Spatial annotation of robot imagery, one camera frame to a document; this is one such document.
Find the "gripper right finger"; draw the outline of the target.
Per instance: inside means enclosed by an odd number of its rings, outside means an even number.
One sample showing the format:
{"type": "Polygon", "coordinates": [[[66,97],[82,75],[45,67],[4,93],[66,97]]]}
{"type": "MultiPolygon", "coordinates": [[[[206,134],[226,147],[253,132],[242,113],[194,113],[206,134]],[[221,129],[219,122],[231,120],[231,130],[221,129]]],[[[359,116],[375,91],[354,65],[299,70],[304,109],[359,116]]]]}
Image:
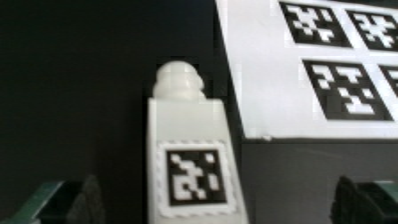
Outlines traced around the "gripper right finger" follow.
{"type": "Polygon", "coordinates": [[[356,182],[340,177],[332,224],[398,224],[398,180],[356,182]]]}

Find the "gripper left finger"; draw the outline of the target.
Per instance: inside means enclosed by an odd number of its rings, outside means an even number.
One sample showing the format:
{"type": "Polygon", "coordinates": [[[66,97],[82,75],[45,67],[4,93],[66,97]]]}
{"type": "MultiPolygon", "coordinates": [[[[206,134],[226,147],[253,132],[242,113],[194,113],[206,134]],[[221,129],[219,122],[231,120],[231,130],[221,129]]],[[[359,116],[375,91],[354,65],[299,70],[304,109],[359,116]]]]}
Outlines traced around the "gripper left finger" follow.
{"type": "Polygon", "coordinates": [[[107,224],[98,178],[45,182],[0,224],[107,224]]]}

